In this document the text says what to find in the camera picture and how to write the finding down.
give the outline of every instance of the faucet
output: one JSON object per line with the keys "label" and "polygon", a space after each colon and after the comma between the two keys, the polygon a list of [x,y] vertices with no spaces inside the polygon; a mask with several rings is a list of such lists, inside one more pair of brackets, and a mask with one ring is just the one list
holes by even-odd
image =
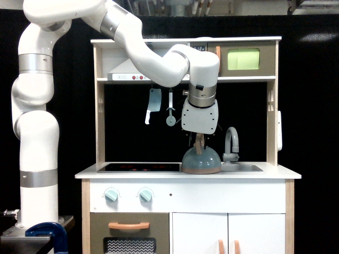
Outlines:
{"label": "faucet", "polygon": [[225,163],[229,161],[238,161],[239,155],[239,138],[237,130],[234,127],[228,128],[225,137],[225,153],[222,155],[222,159]]}

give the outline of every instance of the hanging utensil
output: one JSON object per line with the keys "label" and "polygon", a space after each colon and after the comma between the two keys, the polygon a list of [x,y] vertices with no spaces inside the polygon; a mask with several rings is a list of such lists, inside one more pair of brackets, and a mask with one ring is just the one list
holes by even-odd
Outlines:
{"label": "hanging utensil", "polygon": [[150,113],[158,112],[161,106],[161,89],[153,89],[149,90],[149,102],[146,111],[145,123],[149,124]]}
{"label": "hanging utensil", "polygon": [[174,126],[175,125],[175,117],[172,115],[172,110],[175,110],[173,108],[173,92],[172,89],[169,90],[168,93],[168,109],[169,110],[169,117],[166,119],[166,123],[168,126]]}

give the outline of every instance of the silver joint ring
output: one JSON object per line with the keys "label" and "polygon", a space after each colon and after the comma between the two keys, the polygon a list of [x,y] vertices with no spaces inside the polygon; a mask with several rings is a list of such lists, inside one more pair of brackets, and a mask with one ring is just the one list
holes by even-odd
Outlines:
{"label": "silver joint ring", "polygon": [[41,188],[58,184],[58,169],[44,171],[21,171],[20,187]]}
{"label": "silver joint ring", "polygon": [[211,87],[203,87],[202,90],[190,83],[189,102],[195,107],[210,107],[215,103],[217,84]]}
{"label": "silver joint ring", "polygon": [[100,32],[108,38],[114,40],[115,32],[120,24],[120,21],[128,14],[124,8],[119,5],[113,5],[108,9],[100,26]]}
{"label": "silver joint ring", "polygon": [[19,74],[42,73],[53,75],[53,57],[41,54],[19,55]]}
{"label": "silver joint ring", "polygon": [[180,51],[177,51],[177,50],[172,50],[171,52],[179,54],[180,56],[182,56],[186,60],[187,66],[188,66],[188,70],[187,71],[189,71],[190,67],[191,67],[191,64],[190,64],[190,61],[189,61],[188,57],[183,52],[180,52]]}
{"label": "silver joint ring", "polygon": [[46,32],[55,32],[59,30],[64,24],[65,24],[65,21],[60,21],[60,22],[54,23],[53,25],[50,25],[47,28],[41,28],[41,29]]}

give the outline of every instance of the blue clamp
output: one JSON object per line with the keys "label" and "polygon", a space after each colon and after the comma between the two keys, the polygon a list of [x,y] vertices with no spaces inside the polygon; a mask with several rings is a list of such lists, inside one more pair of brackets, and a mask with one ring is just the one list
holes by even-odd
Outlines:
{"label": "blue clamp", "polygon": [[50,235],[53,237],[53,248],[55,254],[68,254],[67,232],[58,223],[43,222],[26,230],[26,237],[37,237]]}

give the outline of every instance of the mint green knob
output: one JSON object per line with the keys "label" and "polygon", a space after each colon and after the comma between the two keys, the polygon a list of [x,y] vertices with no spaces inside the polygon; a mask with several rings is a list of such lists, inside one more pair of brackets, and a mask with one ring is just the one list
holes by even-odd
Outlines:
{"label": "mint green knob", "polygon": [[118,194],[118,191],[114,188],[108,188],[106,191],[105,191],[105,197],[108,201],[111,201],[111,202],[114,202],[117,200],[119,194]]}
{"label": "mint green knob", "polygon": [[139,192],[139,198],[143,202],[149,202],[152,199],[152,191],[149,188],[141,189]]}

